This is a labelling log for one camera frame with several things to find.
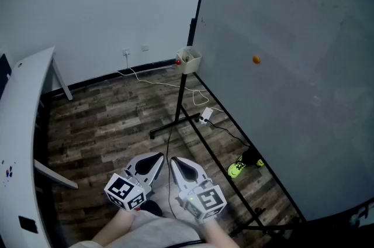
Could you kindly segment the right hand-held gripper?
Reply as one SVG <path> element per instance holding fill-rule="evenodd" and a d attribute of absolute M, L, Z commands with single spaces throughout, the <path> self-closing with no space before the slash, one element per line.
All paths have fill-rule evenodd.
<path fill-rule="evenodd" d="M 170 161 L 174 182 L 181 191 L 178 201 L 197 221 L 205 223 L 216 219 L 226 207 L 227 201 L 221 188 L 207 178 L 202 166 L 183 157 L 172 157 Z"/>

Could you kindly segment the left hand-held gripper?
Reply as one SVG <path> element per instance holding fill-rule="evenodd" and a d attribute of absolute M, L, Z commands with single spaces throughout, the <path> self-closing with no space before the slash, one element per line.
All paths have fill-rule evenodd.
<path fill-rule="evenodd" d="M 151 184 L 157 179 L 164 164 L 162 153 L 146 153 L 134 157 L 127 169 L 114 173 L 105 186 L 109 200 L 124 209 L 132 211 L 146 202 Z"/>

